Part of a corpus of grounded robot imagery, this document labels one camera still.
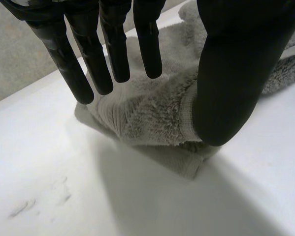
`black rubber finger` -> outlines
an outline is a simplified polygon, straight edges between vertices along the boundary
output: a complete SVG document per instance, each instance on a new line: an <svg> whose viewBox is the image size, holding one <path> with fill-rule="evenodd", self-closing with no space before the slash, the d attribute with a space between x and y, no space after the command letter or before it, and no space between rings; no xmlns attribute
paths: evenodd
<svg viewBox="0 0 295 236"><path fill-rule="evenodd" d="M165 0L135 0L133 7L134 23L145 71L152 79L161 76L163 70L156 20L164 4Z"/></svg>
<svg viewBox="0 0 295 236"><path fill-rule="evenodd" d="M47 23L27 23L44 43L76 100L82 104L91 103L94 93L69 44L64 19Z"/></svg>
<svg viewBox="0 0 295 236"><path fill-rule="evenodd" d="M212 146L225 144L252 114L295 31L295 1L284 8L272 12L278 15L272 20L258 23L244 33L235 31L238 21L231 22L223 32L220 27L211 28L213 36L208 35L201 53L193 108L194 127L204 142Z"/></svg>
<svg viewBox="0 0 295 236"><path fill-rule="evenodd" d="M151 79L158 78L162 74L163 66L157 24L152 22L144 26L136 25L136 31L146 74Z"/></svg>
<svg viewBox="0 0 295 236"><path fill-rule="evenodd" d="M66 18L95 88L99 94L107 95L113 91L113 83L97 35L98 16L98 1L66 2Z"/></svg>
<svg viewBox="0 0 295 236"><path fill-rule="evenodd" d="M100 23L115 81L124 83L130 79L126 35L123 23L131 8L131 1L114 4L100 1Z"/></svg>

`white surface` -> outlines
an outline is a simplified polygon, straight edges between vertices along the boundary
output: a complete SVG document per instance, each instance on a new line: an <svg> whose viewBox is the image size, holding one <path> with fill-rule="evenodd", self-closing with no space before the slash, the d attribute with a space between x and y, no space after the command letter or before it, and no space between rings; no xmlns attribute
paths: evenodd
<svg viewBox="0 0 295 236"><path fill-rule="evenodd" d="M295 84L194 181L79 123L75 105L58 71L0 102L0 236L295 235Z"/></svg>

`scratch mark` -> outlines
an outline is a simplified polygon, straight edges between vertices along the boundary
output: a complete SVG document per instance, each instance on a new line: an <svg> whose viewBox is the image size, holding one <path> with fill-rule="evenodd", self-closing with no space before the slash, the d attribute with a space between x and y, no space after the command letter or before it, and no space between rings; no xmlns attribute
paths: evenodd
<svg viewBox="0 0 295 236"><path fill-rule="evenodd" d="M31 208L33 208L35 203L36 199L25 201L22 205L20 205L18 208L16 208L10 213L9 218L15 218L20 213L30 210Z"/></svg>

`robot finger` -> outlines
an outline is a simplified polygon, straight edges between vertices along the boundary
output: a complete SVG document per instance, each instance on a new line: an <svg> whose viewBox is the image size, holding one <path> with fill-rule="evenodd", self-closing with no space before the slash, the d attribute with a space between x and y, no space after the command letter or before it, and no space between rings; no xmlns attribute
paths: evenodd
<svg viewBox="0 0 295 236"><path fill-rule="evenodd" d="M152 79L162 74L159 31L156 20L159 18L164 4L165 0L135 0L133 6L134 23L145 71L147 76Z"/></svg>
<svg viewBox="0 0 295 236"><path fill-rule="evenodd" d="M118 83L130 79L130 68L127 56L126 35L123 23L131 9L131 0L100 0L100 23L106 43L112 73Z"/></svg>
<svg viewBox="0 0 295 236"><path fill-rule="evenodd" d="M101 95L111 93L113 83L97 35L98 0L66 1L65 15L96 90Z"/></svg>

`fluffy towel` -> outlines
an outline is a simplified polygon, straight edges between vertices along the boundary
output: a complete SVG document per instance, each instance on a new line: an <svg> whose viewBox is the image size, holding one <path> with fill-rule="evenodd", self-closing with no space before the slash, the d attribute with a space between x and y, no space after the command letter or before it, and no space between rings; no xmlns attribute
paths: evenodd
<svg viewBox="0 0 295 236"><path fill-rule="evenodd" d="M204 160L218 148L205 145L196 135L192 123L197 68L206 39L196 2L185 4L179 16L184 22L160 30L162 76L154 80L146 76L138 40L129 37L130 81L114 83L111 94L96 94L93 103L78 105L75 114L81 122L96 129L101 129L98 125L103 126L102 132L111 131L126 144L145 146L139 147L143 150L146 146L153 146L149 151L156 149L162 153L155 157L157 155L153 152L154 159L185 177L193 178ZM295 52L295 34L286 49L292 47ZM277 63L263 94L274 93L295 81L295 53L286 55Z"/></svg>

